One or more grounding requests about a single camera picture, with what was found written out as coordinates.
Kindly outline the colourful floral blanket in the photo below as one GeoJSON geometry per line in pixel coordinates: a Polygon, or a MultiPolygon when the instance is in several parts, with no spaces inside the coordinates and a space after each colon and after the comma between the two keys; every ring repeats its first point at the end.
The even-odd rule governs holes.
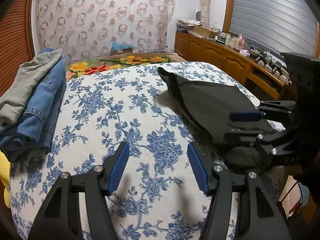
{"type": "Polygon", "coordinates": [[[106,56],[94,60],[77,62],[67,66],[66,80],[69,81],[78,77],[118,68],[169,62],[175,62],[175,60],[171,56],[161,53],[129,53],[116,56],[106,56]]]}

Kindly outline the sheer pink circle-pattern curtain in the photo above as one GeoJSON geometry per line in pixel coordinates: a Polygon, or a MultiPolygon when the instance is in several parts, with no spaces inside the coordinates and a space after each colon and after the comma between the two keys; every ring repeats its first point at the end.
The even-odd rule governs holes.
{"type": "Polygon", "coordinates": [[[77,62],[110,55],[113,42],[137,52],[166,52],[175,0],[36,0],[41,49],[77,62]]]}

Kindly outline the yellow plush toy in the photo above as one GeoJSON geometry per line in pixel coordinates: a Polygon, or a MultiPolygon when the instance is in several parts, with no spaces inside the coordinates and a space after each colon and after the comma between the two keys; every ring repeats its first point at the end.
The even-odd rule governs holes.
{"type": "Polygon", "coordinates": [[[10,162],[7,160],[6,156],[0,153],[0,178],[4,185],[4,202],[7,208],[11,208],[11,198],[10,198],[10,162]]]}

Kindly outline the black shorts with white logo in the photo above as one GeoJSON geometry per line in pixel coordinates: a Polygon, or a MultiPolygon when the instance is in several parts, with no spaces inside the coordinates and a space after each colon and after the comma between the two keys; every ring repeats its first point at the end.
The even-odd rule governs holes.
{"type": "Polygon", "coordinates": [[[231,170],[270,168],[270,156],[254,147],[229,144],[224,135],[234,130],[274,132],[266,120],[233,122],[229,115],[235,111],[250,111],[253,103],[237,86],[191,81],[158,67],[157,72],[167,84],[176,113],[186,122],[196,140],[209,155],[220,158],[231,170]]]}

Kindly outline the open cardboard box on sideboard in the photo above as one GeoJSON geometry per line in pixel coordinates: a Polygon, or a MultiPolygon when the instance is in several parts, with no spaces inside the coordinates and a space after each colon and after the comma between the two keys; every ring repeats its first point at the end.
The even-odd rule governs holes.
{"type": "Polygon", "coordinates": [[[203,38],[215,38],[215,36],[219,34],[219,30],[210,30],[202,26],[195,26],[193,28],[193,33],[203,38]]]}

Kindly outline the brown louvered wardrobe door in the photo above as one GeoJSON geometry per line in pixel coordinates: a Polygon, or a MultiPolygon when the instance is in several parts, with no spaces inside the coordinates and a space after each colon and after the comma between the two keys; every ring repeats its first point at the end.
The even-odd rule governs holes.
{"type": "Polygon", "coordinates": [[[35,56],[32,0],[14,0],[1,20],[1,94],[13,84],[20,64],[35,56]]]}

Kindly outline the folded blue denim jeans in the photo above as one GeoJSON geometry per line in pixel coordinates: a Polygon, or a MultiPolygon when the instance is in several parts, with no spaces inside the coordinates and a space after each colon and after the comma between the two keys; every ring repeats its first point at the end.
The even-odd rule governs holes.
{"type": "Polygon", "coordinates": [[[65,54],[33,88],[17,122],[1,125],[1,152],[15,163],[31,149],[49,149],[66,89],[65,54]]]}

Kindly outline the long wooden sideboard cabinet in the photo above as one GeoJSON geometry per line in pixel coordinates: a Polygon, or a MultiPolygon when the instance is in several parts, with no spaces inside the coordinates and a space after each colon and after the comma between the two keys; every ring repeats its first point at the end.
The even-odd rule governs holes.
{"type": "Polygon", "coordinates": [[[260,100],[295,100],[292,83],[284,76],[273,74],[253,59],[217,42],[176,31],[174,50],[187,61],[215,65],[246,87],[260,100]]]}

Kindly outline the pink bottle on sideboard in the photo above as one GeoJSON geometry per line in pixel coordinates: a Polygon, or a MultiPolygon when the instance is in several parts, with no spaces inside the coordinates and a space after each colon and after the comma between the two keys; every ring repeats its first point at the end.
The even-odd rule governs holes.
{"type": "Polygon", "coordinates": [[[240,34],[235,41],[234,49],[240,51],[245,49],[245,38],[244,35],[240,34]]]}

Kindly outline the stack of papers on sideboard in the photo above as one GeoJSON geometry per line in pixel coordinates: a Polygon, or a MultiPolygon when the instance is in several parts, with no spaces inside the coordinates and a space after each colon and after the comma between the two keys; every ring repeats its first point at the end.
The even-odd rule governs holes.
{"type": "Polygon", "coordinates": [[[176,27],[177,31],[188,32],[191,31],[195,26],[201,26],[202,22],[197,20],[189,20],[189,19],[177,19],[176,27]]]}

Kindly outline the grey window roller blind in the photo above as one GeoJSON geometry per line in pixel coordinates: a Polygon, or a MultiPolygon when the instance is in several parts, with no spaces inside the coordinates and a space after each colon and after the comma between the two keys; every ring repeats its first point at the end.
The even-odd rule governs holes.
{"type": "Polygon", "coordinates": [[[278,54],[313,55],[317,20],[304,0],[234,0],[230,31],[278,54]]]}

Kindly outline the cardboard box with blue item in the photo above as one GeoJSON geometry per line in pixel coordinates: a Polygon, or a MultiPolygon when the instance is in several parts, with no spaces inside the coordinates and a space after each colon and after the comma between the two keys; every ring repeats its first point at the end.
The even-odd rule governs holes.
{"type": "Polygon", "coordinates": [[[132,53],[133,52],[133,46],[130,44],[127,44],[126,42],[123,43],[117,43],[113,42],[110,50],[110,55],[119,55],[119,54],[126,54],[126,53],[132,53]]]}

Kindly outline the blue floral white bedsheet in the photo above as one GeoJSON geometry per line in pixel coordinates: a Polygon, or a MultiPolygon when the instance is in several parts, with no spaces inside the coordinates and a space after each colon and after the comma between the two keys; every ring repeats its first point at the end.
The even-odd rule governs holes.
{"type": "Polygon", "coordinates": [[[155,64],[68,81],[50,152],[32,152],[11,167],[16,232],[27,239],[62,172],[85,173],[125,141],[129,161],[107,199],[119,238],[198,239],[210,199],[199,190],[188,162],[192,140],[155,64]]]}

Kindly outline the folded grey-green pants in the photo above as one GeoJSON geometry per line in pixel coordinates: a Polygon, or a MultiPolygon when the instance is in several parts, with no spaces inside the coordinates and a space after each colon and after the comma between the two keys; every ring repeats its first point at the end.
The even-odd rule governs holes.
{"type": "Polygon", "coordinates": [[[13,125],[22,114],[33,88],[62,57],[62,49],[45,49],[21,64],[11,87],[1,96],[1,125],[13,125]]]}

